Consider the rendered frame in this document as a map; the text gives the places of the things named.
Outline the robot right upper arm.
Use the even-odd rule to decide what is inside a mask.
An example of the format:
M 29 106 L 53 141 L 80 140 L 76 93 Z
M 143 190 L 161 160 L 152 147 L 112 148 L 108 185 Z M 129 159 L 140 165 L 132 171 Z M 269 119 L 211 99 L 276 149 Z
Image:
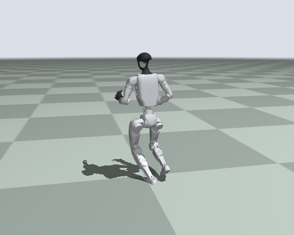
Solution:
M 173 94 L 172 94 L 172 91 L 170 90 L 169 85 L 167 84 L 167 82 L 165 80 L 164 75 L 158 74 L 158 82 L 159 82 L 161 88 L 166 92 L 165 95 L 164 95 L 164 98 L 166 100 L 171 99 Z

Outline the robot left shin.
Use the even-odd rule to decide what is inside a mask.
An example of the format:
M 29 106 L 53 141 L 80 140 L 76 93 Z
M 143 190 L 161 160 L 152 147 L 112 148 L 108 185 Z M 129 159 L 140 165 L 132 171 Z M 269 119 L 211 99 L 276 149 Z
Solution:
M 131 149 L 131 153 L 132 153 L 132 156 L 134 157 L 135 162 L 137 163 L 139 168 L 145 173 L 145 175 L 148 177 L 148 179 L 149 180 L 152 180 L 152 178 L 154 179 L 154 177 L 153 177 L 153 175 L 147 165 L 147 161 L 146 161 L 144 155 L 143 154 L 138 155 L 134 148 Z

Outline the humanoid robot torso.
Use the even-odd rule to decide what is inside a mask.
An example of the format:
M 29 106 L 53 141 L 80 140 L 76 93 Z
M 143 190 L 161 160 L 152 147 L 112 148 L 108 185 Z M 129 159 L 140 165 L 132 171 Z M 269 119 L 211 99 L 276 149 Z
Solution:
M 141 72 L 142 73 L 142 72 Z M 143 108 L 144 114 L 140 115 L 140 119 L 143 119 L 145 124 L 143 128 L 152 128 L 157 125 L 157 116 L 153 114 L 150 106 L 157 104 L 159 98 L 159 82 L 158 75 L 156 73 L 152 74 L 138 74 L 137 83 L 134 85 L 136 99 L 140 106 Z

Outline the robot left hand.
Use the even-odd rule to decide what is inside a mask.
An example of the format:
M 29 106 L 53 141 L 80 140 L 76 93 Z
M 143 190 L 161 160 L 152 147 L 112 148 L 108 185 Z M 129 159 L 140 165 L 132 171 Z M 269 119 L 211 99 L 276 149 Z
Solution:
M 117 95 L 115 95 L 115 99 L 119 101 L 120 97 L 122 97 L 122 90 L 121 91 L 118 91 L 118 93 L 116 93 Z

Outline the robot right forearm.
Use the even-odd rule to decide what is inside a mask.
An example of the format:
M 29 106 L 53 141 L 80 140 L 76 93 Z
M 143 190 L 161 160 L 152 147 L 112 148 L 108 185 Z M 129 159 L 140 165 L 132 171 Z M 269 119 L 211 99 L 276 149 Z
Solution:
M 156 104 L 155 106 L 162 105 L 162 103 L 167 102 L 167 101 L 168 101 L 168 100 L 166 100 L 166 99 L 164 98 L 164 95 L 163 95 L 161 98 L 159 98 L 159 99 L 157 100 L 157 104 Z

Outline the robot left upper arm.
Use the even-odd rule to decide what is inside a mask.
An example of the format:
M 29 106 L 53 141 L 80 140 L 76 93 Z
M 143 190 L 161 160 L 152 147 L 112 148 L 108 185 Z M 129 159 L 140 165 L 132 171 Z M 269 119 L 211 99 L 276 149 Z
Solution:
M 137 83 L 138 76 L 131 76 L 126 80 L 126 86 L 123 93 L 122 104 L 128 105 L 129 104 L 129 96 L 132 92 L 133 86 Z

